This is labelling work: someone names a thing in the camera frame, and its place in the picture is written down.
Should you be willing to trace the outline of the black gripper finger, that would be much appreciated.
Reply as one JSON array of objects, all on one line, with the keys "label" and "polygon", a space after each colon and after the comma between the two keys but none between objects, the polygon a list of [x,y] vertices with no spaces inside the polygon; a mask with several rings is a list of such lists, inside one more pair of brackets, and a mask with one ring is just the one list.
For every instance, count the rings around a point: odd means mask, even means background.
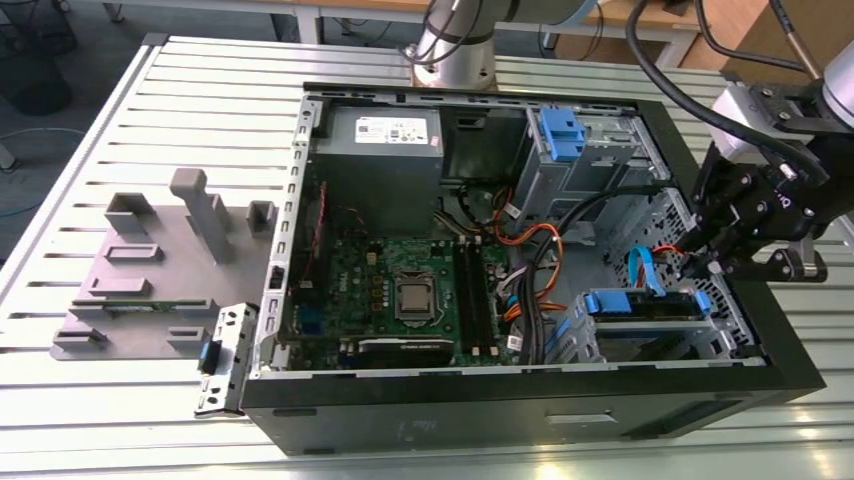
[{"label": "black gripper finger", "polygon": [[678,240],[681,275],[706,279],[733,273],[753,261],[764,243],[754,238],[768,204],[758,192],[760,167],[725,159],[712,145],[692,192],[694,227]]},{"label": "black gripper finger", "polygon": [[726,252],[716,251],[709,273],[762,282],[824,283],[828,280],[829,269],[816,251],[813,237],[790,242],[762,262],[753,259],[760,249],[757,242],[746,242]]}]

